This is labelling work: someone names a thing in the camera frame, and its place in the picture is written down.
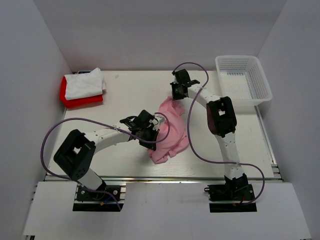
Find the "white plastic basket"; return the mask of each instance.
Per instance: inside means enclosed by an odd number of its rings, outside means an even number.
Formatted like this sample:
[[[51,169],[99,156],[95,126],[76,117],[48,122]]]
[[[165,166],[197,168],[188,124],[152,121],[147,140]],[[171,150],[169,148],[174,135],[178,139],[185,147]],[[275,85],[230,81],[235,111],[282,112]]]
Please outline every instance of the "white plastic basket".
[[[222,96],[235,107],[256,106],[272,99],[260,61],[255,56],[226,55],[215,58]]]

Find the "black mounting bracket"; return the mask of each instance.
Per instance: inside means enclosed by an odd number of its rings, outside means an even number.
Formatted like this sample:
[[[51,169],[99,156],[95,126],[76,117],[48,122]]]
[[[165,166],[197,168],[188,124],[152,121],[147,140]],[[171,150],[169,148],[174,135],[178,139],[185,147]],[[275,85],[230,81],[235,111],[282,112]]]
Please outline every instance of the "black mounting bracket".
[[[251,201],[255,198],[254,189],[251,184],[248,184],[246,188],[239,191],[236,195],[232,195],[230,190],[225,184],[208,185],[204,189],[209,194],[209,199],[212,202],[223,202],[223,201]]]
[[[106,185],[104,189],[101,189],[101,191],[106,191],[108,193],[111,193],[117,201],[120,200],[120,194],[121,194],[121,186],[120,185]],[[83,186],[78,186],[78,190],[76,191],[76,200],[79,202],[92,202],[92,201],[100,201],[103,202],[104,200],[109,199],[109,195],[105,193],[94,193],[91,191],[88,191]],[[108,202],[114,202],[113,198],[110,198]]]

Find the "black clamp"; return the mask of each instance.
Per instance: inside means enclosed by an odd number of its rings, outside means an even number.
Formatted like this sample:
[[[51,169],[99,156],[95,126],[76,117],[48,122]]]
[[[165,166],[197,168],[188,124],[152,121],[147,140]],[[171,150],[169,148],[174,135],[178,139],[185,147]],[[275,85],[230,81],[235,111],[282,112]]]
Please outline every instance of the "black clamp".
[[[191,80],[187,70],[173,71],[172,75],[176,82],[171,82],[173,100],[180,100],[188,97],[188,88],[194,84],[199,84],[198,80]]]
[[[89,170],[95,150],[95,143],[89,141],[84,133],[75,129],[63,141],[53,160],[71,180],[77,181]]]
[[[212,134],[224,138],[226,134],[235,132],[237,118],[230,97],[221,97],[220,100],[207,103],[206,115],[208,127]]]
[[[152,120],[155,119],[155,116],[148,113],[146,110],[142,110],[138,116],[130,116],[120,120],[121,124],[125,124],[131,133],[138,138],[141,138],[145,141],[155,142],[157,140],[157,136],[159,130],[154,130],[154,124]],[[139,144],[147,149],[156,150],[155,143],[146,143],[139,141]]]

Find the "gray wall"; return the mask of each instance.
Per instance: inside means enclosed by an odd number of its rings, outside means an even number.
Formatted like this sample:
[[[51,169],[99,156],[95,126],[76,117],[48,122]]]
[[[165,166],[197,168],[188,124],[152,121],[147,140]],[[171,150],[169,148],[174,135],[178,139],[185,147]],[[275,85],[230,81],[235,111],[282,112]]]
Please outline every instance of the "gray wall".
[[[73,71],[256,56],[286,0],[34,0]]]
[[[45,175],[39,157],[42,138],[63,116],[58,92],[69,72],[34,2],[1,1],[1,239],[21,237],[35,185]]]
[[[320,240],[320,1],[288,0],[258,58],[273,93],[261,111],[280,172]]]

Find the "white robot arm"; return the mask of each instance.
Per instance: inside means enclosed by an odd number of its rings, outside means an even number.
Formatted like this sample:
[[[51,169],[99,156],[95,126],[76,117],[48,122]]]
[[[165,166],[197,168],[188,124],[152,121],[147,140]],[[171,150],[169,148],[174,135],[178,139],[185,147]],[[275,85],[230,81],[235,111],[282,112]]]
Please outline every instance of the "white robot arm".
[[[194,99],[202,87],[200,82],[191,80],[185,69],[172,74],[174,75],[174,81],[171,83],[173,99]],[[196,101],[206,108],[208,128],[219,143],[222,159],[225,162],[226,195],[232,199],[239,198],[247,189],[248,179],[239,165],[240,159],[235,138],[237,119],[231,99],[219,97],[202,89]]]
[[[156,150],[154,142],[157,140],[159,126],[164,122],[162,116],[151,115],[143,110],[138,116],[120,120],[114,129],[103,128],[85,133],[75,129],[66,137],[53,160],[71,180],[88,189],[104,191],[105,182],[90,168],[94,154],[112,145],[135,140],[135,137],[152,142],[139,141],[139,144]]]

